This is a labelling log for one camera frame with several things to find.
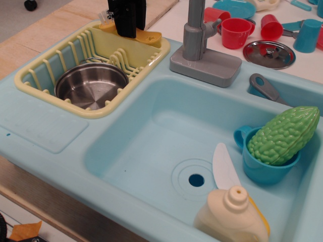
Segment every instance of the pot lid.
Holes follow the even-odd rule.
[[[294,51],[278,42],[255,41],[243,48],[243,55],[247,61],[272,69],[283,69],[294,63]]]

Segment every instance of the wooden surface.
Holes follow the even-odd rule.
[[[178,0],[147,0],[146,29]],[[0,80],[97,19],[107,0],[74,0],[0,43]],[[0,194],[76,241],[145,241],[0,157]]]
[[[146,0],[146,29],[179,0]],[[0,80],[108,8],[107,0],[73,0],[0,43]]]

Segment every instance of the dish rack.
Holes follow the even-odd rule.
[[[147,45],[121,37],[116,32],[103,32],[99,25],[100,21],[85,25],[22,67],[14,78],[16,87],[80,117],[100,118],[111,113],[171,48],[164,38],[154,45]],[[97,110],[82,109],[72,104],[69,99],[61,100],[54,94],[55,84],[60,76],[90,57],[117,66],[126,73],[129,80],[129,84],[119,90],[113,100],[106,101],[105,107]]]

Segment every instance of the green bitter melon toy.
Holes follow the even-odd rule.
[[[281,166],[312,138],[319,109],[312,106],[290,108],[278,114],[250,139],[250,154],[262,163]]]

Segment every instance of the metal pan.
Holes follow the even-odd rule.
[[[127,75],[116,66],[86,63],[71,68],[58,79],[55,95],[62,100],[69,99],[73,105],[83,109],[96,110],[105,107],[106,101],[111,101],[118,89],[123,89],[128,83]]]

